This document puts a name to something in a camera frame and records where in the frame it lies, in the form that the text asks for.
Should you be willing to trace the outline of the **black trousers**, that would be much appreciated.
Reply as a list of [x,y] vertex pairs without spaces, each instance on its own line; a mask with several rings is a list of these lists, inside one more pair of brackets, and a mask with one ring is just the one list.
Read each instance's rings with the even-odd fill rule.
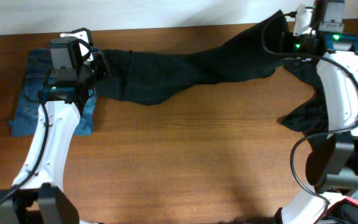
[[283,65],[278,52],[288,32],[282,11],[242,31],[219,47],[192,54],[158,54],[118,49],[103,51],[110,75],[96,82],[101,96],[140,105],[161,104],[194,85],[267,78]]

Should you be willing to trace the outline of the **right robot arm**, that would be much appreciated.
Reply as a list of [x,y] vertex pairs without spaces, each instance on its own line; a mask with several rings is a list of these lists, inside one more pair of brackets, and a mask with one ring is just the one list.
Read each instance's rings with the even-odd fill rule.
[[328,130],[308,156],[307,182],[276,223],[324,223],[330,208],[358,190],[358,37],[344,32],[344,11],[344,1],[315,1],[291,13],[293,38],[279,56],[316,61]]

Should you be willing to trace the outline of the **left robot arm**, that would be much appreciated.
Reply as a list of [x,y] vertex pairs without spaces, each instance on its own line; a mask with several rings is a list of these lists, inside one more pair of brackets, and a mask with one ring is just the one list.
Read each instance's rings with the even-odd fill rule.
[[63,174],[89,90],[110,75],[104,55],[92,46],[87,28],[50,41],[52,69],[37,92],[37,126],[11,187],[0,189],[0,223],[85,223],[64,194]]

